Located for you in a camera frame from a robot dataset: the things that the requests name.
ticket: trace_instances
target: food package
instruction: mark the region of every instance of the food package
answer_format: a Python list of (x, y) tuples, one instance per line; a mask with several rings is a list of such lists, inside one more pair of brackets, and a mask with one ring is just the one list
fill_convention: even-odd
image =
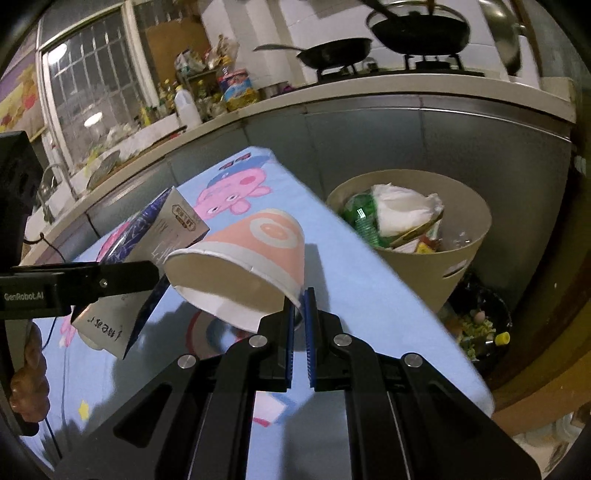
[(234, 64), (238, 57), (238, 48), (240, 44), (231, 38), (220, 35), (217, 45), (206, 53), (205, 62), (209, 70), (214, 70), (222, 64), (222, 59), (226, 57), (229, 63)]
[(229, 112), (256, 103), (258, 93), (245, 69), (228, 72), (218, 79)]
[(150, 260), (160, 270), (160, 282), (152, 291), (102, 297), (72, 311), (72, 325), (91, 348), (106, 349), (123, 359), (150, 314), (170, 285), (164, 260), (173, 250), (201, 240), (209, 228), (174, 187), (162, 192), (109, 238), (99, 257), (114, 264)]

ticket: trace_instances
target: tiled wall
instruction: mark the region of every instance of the tiled wall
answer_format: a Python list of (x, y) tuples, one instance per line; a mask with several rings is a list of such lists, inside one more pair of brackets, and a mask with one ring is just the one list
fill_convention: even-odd
[(293, 82), (285, 53), (252, 51), (263, 43), (281, 41), (267, 0), (200, 0), (199, 11), (213, 46), (219, 35), (239, 41), (236, 67), (248, 69), (255, 88)]
[[(371, 9), (357, 0), (279, 0), (293, 42), (299, 47), (346, 37), (373, 39), (371, 57), (384, 67), (404, 67), (402, 55), (384, 47), (365, 26)], [(439, 3), (458, 10), (470, 23), (470, 44), (460, 56), (466, 67), (501, 71), (501, 60), (477, 0), (441, 0)], [(308, 81), (315, 75), (310, 69), (304, 74)]]
[[(470, 24), (470, 43), (460, 54), (465, 67), (507, 79), (478, 0), (439, 0), (438, 3), (458, 10)], [(404, 67), (403, 56), (384, 47), (367, 29), (365, 18), (371, 9), (358, 0), (200, 0), (200, 10), (212, 44), (218, 32), (239, 40), (239, 60), (249, 69), (258, 87), (282, 81), (295, 85), (302, 80), (316, 81), (316, 72), (295, 60), (295, 52), (252, 52), (263, 43), (290, 43), (309, 48), (341, 38), (367, 37), (373, 40), (369, 56), (380, 66)], [(523, 77), (537, 79), (531, 52), (524, 52), (523, 64)]]

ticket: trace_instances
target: wok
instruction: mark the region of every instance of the wok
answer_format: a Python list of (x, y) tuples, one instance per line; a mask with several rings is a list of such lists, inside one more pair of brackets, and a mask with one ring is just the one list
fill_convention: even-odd
[(521, 69), (519, 35), (525, 35), (525, 27), (502, 0), (479, 0), (478, 3), (507, 73), (515, 76)]
[(390, 50), (404, 55), (454, 55), (462, 51), (470, 40), (470, 26), (466, 18), (445, 5), (402, 0), (384, 7), (396, 17), (387, 18), (373, 11), (365, 24)]
[(261, 50), (299, 50), (300, 61), (314, 70), (327, 70), (346, 67), (364, 61), (371, 49), (370, 38), (346, 38), (316, 45), (312, 48), (299, 48), (292, 45), (269, 43), (260, 45), (254, 51)]

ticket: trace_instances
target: pink paper cup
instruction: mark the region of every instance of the pink paper cup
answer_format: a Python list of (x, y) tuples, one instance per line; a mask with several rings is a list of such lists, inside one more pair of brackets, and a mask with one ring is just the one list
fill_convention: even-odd
[(267, 209), (172, 252), (164, 271), (189, 303), (234, 327), (256, 332), (284, 297), (300, 308), (304, 234), (282, 210)]

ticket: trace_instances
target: metal screw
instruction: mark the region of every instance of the metal screw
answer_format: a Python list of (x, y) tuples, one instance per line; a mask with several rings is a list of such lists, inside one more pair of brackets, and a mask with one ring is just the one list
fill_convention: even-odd
[(254, 348), (260, 348), (267, 344), (267, 337), (263, 335), (254, 335), (250, 337), (248, 343), (250, 343)]
[(423, 364), (423, 357), (416, 353), (409, 353), (404, 357), (404, 363), (409, 367), (418, 368)]
[(193, 368), (197, 363), (197, 359), (193, 355), (183, 355), (178, 359), (178, 365), (180, 368)]
[(333, 342), (337, 346), (349, 346), (353, 342), (353, 339), (346, 333), (340, 333), (338, 335), (335, 335), (335, 338), (333, 338)]

